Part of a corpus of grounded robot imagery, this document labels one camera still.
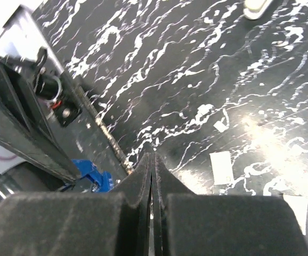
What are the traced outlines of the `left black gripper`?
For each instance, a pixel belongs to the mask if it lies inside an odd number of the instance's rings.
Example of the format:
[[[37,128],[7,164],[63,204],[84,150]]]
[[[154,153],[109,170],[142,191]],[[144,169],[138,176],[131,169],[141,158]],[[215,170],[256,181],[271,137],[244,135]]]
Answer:
[[[31,85],[1,61],[0,146],[65,182],[80,177],[56,142]]]

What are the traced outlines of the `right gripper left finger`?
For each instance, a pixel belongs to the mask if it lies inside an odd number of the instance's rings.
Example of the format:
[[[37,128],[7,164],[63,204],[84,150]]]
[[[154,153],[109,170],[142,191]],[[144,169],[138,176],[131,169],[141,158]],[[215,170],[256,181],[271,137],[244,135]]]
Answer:
[[[107,193],[26,191],[0,178],[0,255],[147,255],[152,156]]]

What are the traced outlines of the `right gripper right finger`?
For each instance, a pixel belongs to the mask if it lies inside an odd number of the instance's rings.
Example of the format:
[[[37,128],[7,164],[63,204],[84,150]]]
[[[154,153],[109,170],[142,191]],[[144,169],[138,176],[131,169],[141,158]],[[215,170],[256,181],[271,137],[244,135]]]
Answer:
[[[308,255],[281,197],[197,195],[151,155],[156,255]]]

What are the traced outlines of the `white cream stapler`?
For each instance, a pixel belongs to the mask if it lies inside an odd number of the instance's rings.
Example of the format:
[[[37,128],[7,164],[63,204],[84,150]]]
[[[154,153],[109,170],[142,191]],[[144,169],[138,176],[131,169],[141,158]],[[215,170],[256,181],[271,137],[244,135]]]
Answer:
[[[249,20],[259,19],[273,0],[244,0],[243,14]]]

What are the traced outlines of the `small white staple strip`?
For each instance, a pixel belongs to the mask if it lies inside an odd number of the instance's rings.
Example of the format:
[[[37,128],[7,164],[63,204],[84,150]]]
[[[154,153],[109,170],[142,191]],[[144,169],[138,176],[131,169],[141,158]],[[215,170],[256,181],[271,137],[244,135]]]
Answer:
[[[214,128],[216,128],[220,133],[223,133],[224,131],[228,129],[228,127],[224,125],[221,121],[217,121],[214,124]]]

